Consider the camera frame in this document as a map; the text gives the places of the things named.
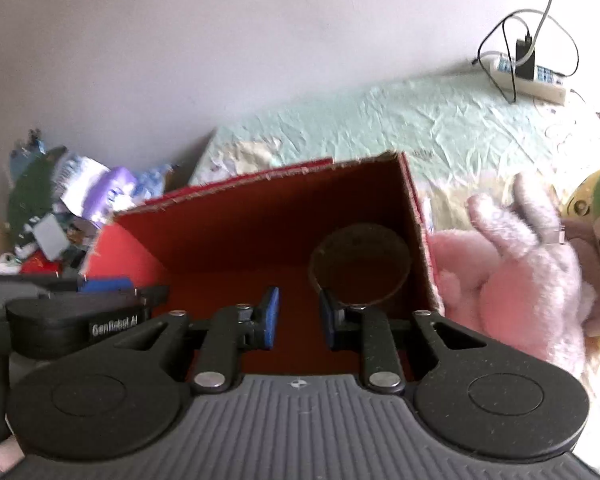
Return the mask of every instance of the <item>black charger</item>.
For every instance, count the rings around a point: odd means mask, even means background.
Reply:
[[[531,48],[531,34],[527,33],[524,40],[516,41],[516,61],[526,56]],[[534,50],[523,64],[516,63],[516,77],[533,81],[536,78],[536,51]]]

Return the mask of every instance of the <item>black cable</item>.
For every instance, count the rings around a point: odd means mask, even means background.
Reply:
[[[580,99],[582,99],[582,102],[584,104],[587,104],[587,102],[584,100],[584,97],[582,97],[578,92],[576,92],[573,88],[571,89],[571,93],[572,94],[576,94]]]
[[[478,53],[477,53],[475,59],[472,61],[472,65],[476,65],[477,63],[480,64],[480,67],[482,68],[482,70],[484,71],[484,73],[489,77],[489,79],[496,86],[496,88],[498,89],[498,91],[500,92],[500,94],[502,94],[502,97],[504,97],[504,99],[509,104],[515,103],[518,96],[517,96],[517,92],[516,92],[516,80],[515,80],[514,72],[513,72],[513,63],[512,63],[512,59],[511,59],[511,53],[510,53],[510,50],[509,50],[509,45],[508,45],[508,41],[507,41],[507,35],[506,35],[505,31],[504,31],[504,23],[508,19],[510,19],[512,16],[517,16],[518,14],[524,14],[525,12],[534,12],[534,11],[530,10],[530,9],[514,10],[513,12],[511,12],[507,16],[505,16],[501,21],[499,21],[498,24],[495,27],[493,27],[493,29],[491,30],[491,32],[489,34],[487,34],[487,36],[485,36],[485,38],[482,40],[482,43],[478,47]],[[578,68],[580,67],[580,51],[578,49],[578,44],[573,39],[573,36],[571,34],[569,34],[565,30],[565,28],[563,26],[559,25],[553,18],[550,17],[550,19],[555,23],[555,25],[558,26],[558,28],[560,28],[560,30],[562,30],[569,37],[569,39],[571,40],[571,43],[573,43],[573,46],[576,49],[576,67],[573,70],[573,72],[571,72],[569,75],[563,74],[561,72],[555,72],[555,71],[554,71],[554,73],[555,73],[555,75],[560,76],[560,77],[571,77],[572,75],[574,75],[578,71]],[[491,76],[491,73],[487,70],[487,68],[482,63],[482,60],[480,59],[480,54],[482,53],[482,48],[484,47],[484,44],[487,42],[487,40],[491,36],[494,35],[494,33],[496,32],[496,30],[498,30],[498,27],[501,27],[501,26],[502,26],[502,34],[504,35],[504,41],[505,41],[505,44],[507,45],[507,55],[509,56],[509,67],[511,69],[511,83],[512,83],[512,86],[513,86],[513,100],[510,100],[507,97],[507,95],[504,93],[504,90],[502,89],[502,87]],[[528,25],[526,23],[525,23],[525,27],[526,27],[526,32],[530,35],[531,32],[529,31],[529,27],[528,27]]]
[[[574,68],[573,72],[571,72],[569,75],[563,74],[561,72],[556,72],[555,74],[559,75],[560,77],[571,77],[578,71],[578,68],[580,67],[580,51],[578,50],[578,44],[576,43],[576,40],[574,40],[571,37],[570,34],[567,34],[567,36],[570,38],[571,43],[573,43],[573,46],[576,48],[576,68]]]
[[[484,71],[484,73],[489,77],[489,79],[491,80],[491,82],[496,86],[496,88],[498,89],[498,91],[500,92],[500,94],[502,94],[502,97],[504,97],[505,101],[509,104],[513,104],[516,102],[518,96],[516,93],[516,80],[514,78],[514,72],[513,72],[513,63],[511,62],[511,52],[509,51],[509,43],[507,42],[507,35],[505,34],[505,42],[507,43],[507,53],[509,55],[509,68],[511,70],[511,80],[513,81],[513,100],[510,100],[507,95],[504,93],[504,90],[502,89],[502,87],[497,83],[497,81],[493,78],[493,76],[491,75],[491,73],[487,70],[487,67],[485,67],[484,63],[482,62],[482,59],[480,58],[480,54],[482,53],[482,48],[484,47],[484,44],[487,42],[487,40],[493,36],[493,34],[496,32],[496,30],[498,30],[498,27],[502,26],[502,32],[504,34],[504,23],[511,17],[516,15],[517,12],[512,12],[510,14],[508,14],[507,16],[505,16],[502,20],[500,20],[498,22],[498,24],[493,27],[493,29],[491,30],[491,32],[489,34],[487,34],[485,36],[485,38],[482,40],[482,43],[480,44],[480,46],[478,47],[478,53],[475,57],[475,59],[472,61],[472,65],[475,65],[476,63],[480,64],[480,67],[482,68],[482,70]]]
[[[502,22],[502,35],[504,36],[504,44],[507,45],[507,56],[509,56],[509,70],[511,70],[511,85],[513,86],[513,102],[515,103],[518,100],[518,93],[516,92],[516,78],[513,73],[513,61],[511,60],[511,51],[509,50],[509,41],[507,41],[507,33],[504,30],[504,24],[507,23],[507,20],[510,18],[505,18]]]

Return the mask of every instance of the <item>crumpled sheet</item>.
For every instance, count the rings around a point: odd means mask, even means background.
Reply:
[[[484,191],[508,202],[520,171],[541,173],[564,202],[600,169],[600,120],[574,94],[565,107],[524,96],[509,105],[481,73],[398,81],[222,126],[189,183],[388,150],[410,156],[430,229],[467,228],[466,199]],[[592,408],[576,454],[600,473],[597,351],[583,383]]]

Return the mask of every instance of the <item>power strip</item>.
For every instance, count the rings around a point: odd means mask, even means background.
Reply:
[[[511,65],[505,56],[497,57],[491,64],[491,77],[502,88],[513,90],[511,83]],[[516,91],[563,105],[569,90],[564,86],[564,78],[552,70],[536,65],[533,81],[514,76]]]

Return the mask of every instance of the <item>black circular pad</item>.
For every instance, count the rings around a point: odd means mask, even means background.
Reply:
[[[544,399],[538,383],[516,374],[491,374],[469,386],[469,397],[478,408],[495,415],[525,415]]]
[[[498,460],[545,460],[573,448],[589,411],[573,376],[497,342],[443,357],[414,395],[441,439]]]
[[[147,352],[90,350],[29,374],[11,391],[9,422],[25,452],[107,460],[146,446],[176,419],[178,383]]]
[[[115,410],[126,397],[119,380],[101,374],[83,375],[58,384],[51,394],[54,406],[67,415],[95,416]]]

